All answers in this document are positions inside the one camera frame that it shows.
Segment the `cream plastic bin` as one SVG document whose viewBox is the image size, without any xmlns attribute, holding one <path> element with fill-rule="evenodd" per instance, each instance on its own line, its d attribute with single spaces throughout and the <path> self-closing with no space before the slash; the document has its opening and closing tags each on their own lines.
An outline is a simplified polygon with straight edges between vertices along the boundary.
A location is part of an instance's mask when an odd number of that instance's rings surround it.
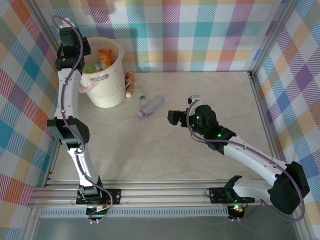
<svg viewBox="0 0 320 240">
<path fill-rule="evenodd" d="M 93 90 L 85 93 L 91 102 L 99 108 L 111 108 L 119 103 L 125 98 L 126 87 L 125 87 L 125 76 L 122 83 L 116 83 L 112 87 L 106 88 L 103 84 L 98 84 Z"/>
</svg>

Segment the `green label plastic bottle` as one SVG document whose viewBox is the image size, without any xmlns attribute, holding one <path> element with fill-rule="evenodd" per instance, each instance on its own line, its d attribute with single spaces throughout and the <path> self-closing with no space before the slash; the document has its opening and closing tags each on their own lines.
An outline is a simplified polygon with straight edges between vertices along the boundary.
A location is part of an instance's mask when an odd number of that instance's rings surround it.
<svg viewBox="0 0 320 240">
<path fill-rule="evenodd" d="M 99 69 L 97 68 L 97 65 L 95 63 L 91 63 L 91 64 L 85 64 L 83 67 L 83 72 L 85 74 L 93 74 L 95 72 L 97 72 Z"/>
</svg>

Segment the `large clear bluish bottle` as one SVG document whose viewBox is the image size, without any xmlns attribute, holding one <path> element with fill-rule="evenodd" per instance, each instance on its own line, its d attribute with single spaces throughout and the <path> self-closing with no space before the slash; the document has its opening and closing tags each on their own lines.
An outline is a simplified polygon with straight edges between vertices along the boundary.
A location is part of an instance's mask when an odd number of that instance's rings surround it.
<svg viewBox="0 0 320 240">
<path fill-rule="evenodd" d="M 139 118 L 147 117 L 150 114 L 152 114 L 156 109 L 161 107 L 164 103 L 165 98 L 162 95 L 158 95 L 155 98 L 143 104 L 137 112 L 137 115 Z"/>
</svg>

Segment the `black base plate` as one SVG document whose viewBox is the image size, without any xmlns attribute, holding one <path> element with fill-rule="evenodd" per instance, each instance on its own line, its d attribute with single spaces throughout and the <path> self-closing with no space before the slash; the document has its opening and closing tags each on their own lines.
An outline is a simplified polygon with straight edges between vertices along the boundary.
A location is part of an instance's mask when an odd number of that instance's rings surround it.
<svg viewBox="0 0 320 240">
<path fill-rule="evenodd" d="M 251 204 L 255 203 L 253 197 L 240 197 L 233 190 L 224 187 L 210 187 L 205 191 L 211 204 Z"/>
<path fill-rule="evenodd" d="M 121 189 L 107 189 L 112 196 L 114 205 L 119 205 L 121 200 Z M 76 205 L 110 205 L 111 197 L 105 192 L 98 190 L 97 194 L 82 194 L 81 190 L 77 190 Z"/>
</svg>

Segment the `plaid cloth backdrop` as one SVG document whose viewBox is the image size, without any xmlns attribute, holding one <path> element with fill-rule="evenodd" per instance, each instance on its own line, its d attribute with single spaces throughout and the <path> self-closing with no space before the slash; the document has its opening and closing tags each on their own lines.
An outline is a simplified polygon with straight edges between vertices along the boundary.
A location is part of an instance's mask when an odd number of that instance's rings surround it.
<svg viewBox="0 0 320 240">
<path fill-rule="evenodd" d="M 54 152 L 55 59 L 24 0 L 0 0 L 0 240 L 19 240 Z"/>
<path fill-rule="evenodd" d="M 287 0 L 34 0 L 86 37 L 115 40 L 125 71 L 233 72 L 251 69 Z"/>
<path fill-rule="evenodd" d="M 286 16 L 257 72 L 257 86 L 281 160 L 303 167 L 312 237 L 320 240 L 320 0 L 282 0 Z"/>
</svg>

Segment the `brown label plastic bottle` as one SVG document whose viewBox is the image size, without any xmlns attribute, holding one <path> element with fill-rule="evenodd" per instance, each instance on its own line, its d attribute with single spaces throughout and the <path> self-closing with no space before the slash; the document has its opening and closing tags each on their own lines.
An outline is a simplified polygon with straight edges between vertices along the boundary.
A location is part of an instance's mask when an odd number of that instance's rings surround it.
<svg viewBox="0 0 320 240">
<path fill-rule="evenodd" d="M 125 74 L 125 96 L 127 98 L 132 97 L 132 92 L 135 85 L 135 75 L 132 71 Z"/>
</svg>

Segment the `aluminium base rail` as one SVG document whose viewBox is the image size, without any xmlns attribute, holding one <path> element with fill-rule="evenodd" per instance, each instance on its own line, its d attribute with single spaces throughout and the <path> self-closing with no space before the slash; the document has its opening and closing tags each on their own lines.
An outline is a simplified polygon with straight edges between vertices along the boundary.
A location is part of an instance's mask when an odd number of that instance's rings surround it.
<svg viewBox="0 0 320 240">
<path fill-rule="evenodd" d="M 121 189 L 120 207 L 208 207 L 206 189 L 226 183 L 213 179 L 103 181 L 106 189 Z M 33 190 L 29 207 L 75 207 L 78 187 L 77 180 L 50 179 Z"/>
</svg>

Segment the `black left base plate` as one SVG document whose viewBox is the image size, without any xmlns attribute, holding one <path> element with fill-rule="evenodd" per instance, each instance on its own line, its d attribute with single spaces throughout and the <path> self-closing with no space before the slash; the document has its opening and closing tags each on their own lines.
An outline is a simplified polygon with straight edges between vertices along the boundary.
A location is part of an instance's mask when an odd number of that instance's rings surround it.
<svg viewBox="0 0 320 240">
<path fill-rule="evenodd" d="M 112 196 L 114 205 L 119 205 L 121 200 L 121 189 L 107 189 Z M 77 190 L 76 205 L 110 205 L 111 197 L 105 192 L 98 190 L 97 194 L 82 194 L 81 190 Z"/>
</svg>

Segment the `aluminium frame post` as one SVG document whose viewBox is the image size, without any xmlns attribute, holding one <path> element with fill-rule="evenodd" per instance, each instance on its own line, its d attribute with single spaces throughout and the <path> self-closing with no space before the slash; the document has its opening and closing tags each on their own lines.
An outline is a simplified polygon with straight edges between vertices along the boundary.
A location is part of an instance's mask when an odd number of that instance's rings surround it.
<svg viewBox="0 0 320 240">
<path fill-rule="evenodd" d="M 280 0 L 249 68 L 249 73 L 253 79 L 257 76 L 258 71 L 266 61 L 268 54 L 278 40 L 298 1 L 299 0 Z"/>
<path fill-rule="evenodd" d="M 55 35 L 55 26 L 51 17 L 55 14 L 51 0 L 25 0 L 28 8 L 39 25 L 44 37 L 52 47 L 54 52 L 57 52 L 59 43 Z"/>
</svg>

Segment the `pink plastic bin liner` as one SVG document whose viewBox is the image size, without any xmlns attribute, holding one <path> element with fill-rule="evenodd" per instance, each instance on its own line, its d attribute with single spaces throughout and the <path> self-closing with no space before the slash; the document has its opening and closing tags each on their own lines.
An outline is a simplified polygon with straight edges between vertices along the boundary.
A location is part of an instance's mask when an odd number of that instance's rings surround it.
<svg viewBox="0 0 320 240">
<path fill-rule="evenodd" d="M 91 47 L 91 54 L 84 57 L 85 65 L 96 64 L 97 72 L 86 74 L 82 73 L 80 81 L 80 92 L 88 93 L 99 84 L 105 88 L 110 88 L 116 83 L 124 81 L 122 58 L 124 50 L 114 40 L 105 37 L 92 37 L 88 39 Z M 111 66 L 102 69 L 99 58 L 99 49 L 111 49 Z"/>
</svg>

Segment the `aluminium side rail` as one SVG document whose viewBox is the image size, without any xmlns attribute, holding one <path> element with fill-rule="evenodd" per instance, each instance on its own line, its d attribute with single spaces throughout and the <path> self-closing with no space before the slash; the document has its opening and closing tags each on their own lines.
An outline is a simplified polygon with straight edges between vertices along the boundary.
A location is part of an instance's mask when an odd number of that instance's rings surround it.
<svg viewBox="0 0 320 240">
<path fill-rule="evenodd" d="M 52 174 L 55 169 L 58 154 L 60 151 L 60 146 L 61 146 L 60 143 L 57 140 L 55 140 L 54 145 L 53 145 L 53 150 L 51 152 L 50 159 L 48 161 L 48 166 L 45 171 L 44 179 L 41 184 L 42 188 L 45 188 L 47 186 L 48 180 L 50 180 L 52 178 Z"/>
<path fill-rule="evenodd" d="M 269 119 L 268 116 L 265 112 L 265 108 L 263 105 L 263 101 L 262 98 L 259 94 L 259 90 L 258 90 L 258 85 L 257 85 L 257 81 L 254 79 L 252 73 L 249 71 L 247 72 L 248 75 L 248 79 L 249 79 L 249 83 L 254 95 L 254 99 L 257 105 L 257 109 L 258 109 L 258 113 L 259 116 L 261 118 L 261 122 L 262 122 L 262 126 L 263 126 L 263 130 L 264 130 L 264 134 L 266 136 L 266 140 L 267 140 L 267 144 L 268 144 L 268 150 L 270 151 L 270 159 L 275 162 L 276 164 L 278 164 L 280 167 L 282 168 L 286 168 L 285 164 L 286 162 L 281 160 L 280 158 L 280 153 L 277 149 L 276 146 L 276 141 L 274 139 L 274 135 L 271 129 L 271 125 L 269 123 Z"/>
</svg>

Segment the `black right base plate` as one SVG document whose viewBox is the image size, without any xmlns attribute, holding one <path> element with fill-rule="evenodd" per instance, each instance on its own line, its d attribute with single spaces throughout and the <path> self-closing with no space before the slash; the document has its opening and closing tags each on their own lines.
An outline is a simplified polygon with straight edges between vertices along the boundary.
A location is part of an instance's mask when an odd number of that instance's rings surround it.
<svg viewBox="0 0 320 240">
<path fill-rule="evenodd" d="M 205 191 L 211 204 L 251 204 L 255 203 L 253 197 L 240 197 L 233 190 L 224 187 L 210 187 Z"/>
</svg>

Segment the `orange juice bottle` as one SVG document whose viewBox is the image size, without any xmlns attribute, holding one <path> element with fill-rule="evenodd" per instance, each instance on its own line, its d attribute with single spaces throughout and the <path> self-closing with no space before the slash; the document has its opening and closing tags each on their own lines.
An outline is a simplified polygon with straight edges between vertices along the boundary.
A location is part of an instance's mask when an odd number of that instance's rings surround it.
<svg viewBox="0 0 320 240">
<path fill-rule="evenodd" d="M 99 61 L 103 70 L 112 65 L 112 50 L 111 49 L 99 49 Z"/>
</svg>

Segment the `small clear bottle green cap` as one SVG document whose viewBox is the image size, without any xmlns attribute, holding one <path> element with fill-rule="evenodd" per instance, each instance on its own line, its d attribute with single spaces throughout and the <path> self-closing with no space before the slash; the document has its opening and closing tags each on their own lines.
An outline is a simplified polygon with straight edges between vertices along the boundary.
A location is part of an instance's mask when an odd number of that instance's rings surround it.
<svg viewBox="0 0 320 240">
<path fill-rule="evenodd" d="M 138 98 L 141 107 L 145 106 L 149 102 L 149 100 L 143 93 L 140 93 Z"/>
</svg>

